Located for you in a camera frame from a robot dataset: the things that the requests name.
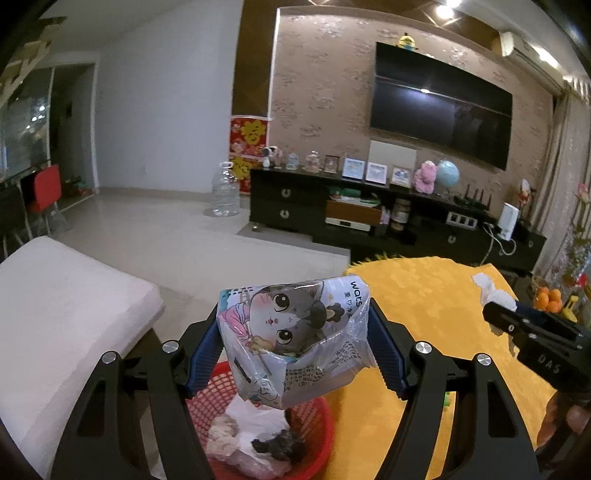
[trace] black tv screen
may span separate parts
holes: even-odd
[[[506,169],[513,96],[460,68],[378,43],[372,128]]]

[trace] air conditioner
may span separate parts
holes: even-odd
[[[562,74],[540,59],[534,47],[512,32],[501,34],[501,53],[519,65],[552,95],[560,96],[564,88]]]

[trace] finger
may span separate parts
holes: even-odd
[[[591,413],[579,407],[578,405],[575,405],[566,414],[566,423],[569,424],[569,427],[572,429],[572,431],[581,435],[587,426],[589,417],[591,417]]]
[[[555,393],[554,396],[548,402],[546,406],[546,416],[544,421],[554,421],[556,419],[556,414],[558,413],[558,396],[559,393]]]
[[[538,439],[537,439],[537,443],[538,443],[538,447],[543,447],[546,443],[548,443],[548,440],[550,440],[552,438],[552,435],[554,435],[554,433],[556,432],[556,425],[554,425],[554,423],[552,423],[552,421],[545,421],[542,423],[542,426],[540,427],[540,432],[538,434]]]

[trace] water bottle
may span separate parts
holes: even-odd
[[[240,188],[238,179],[232,173],[232,166],[232,162],[223,161],[213,176],[212,211],[216,217],[237,215],[240,208]]]

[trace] ceiling light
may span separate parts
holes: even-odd
[[[534,47],[534,50],[538,52],[540,60],[550,64],[550,66],[552,66],[555,69],[558,68],[558,61],[552,55],[550,55],[550,53],[546,49],[542,47]]]
[[[447,5],[439,5],[435,9],[435,12],[437,13],[437,16],[439,18],[442,18],[444,20],[449,20],[454,16],[453,10],[449,8]]]

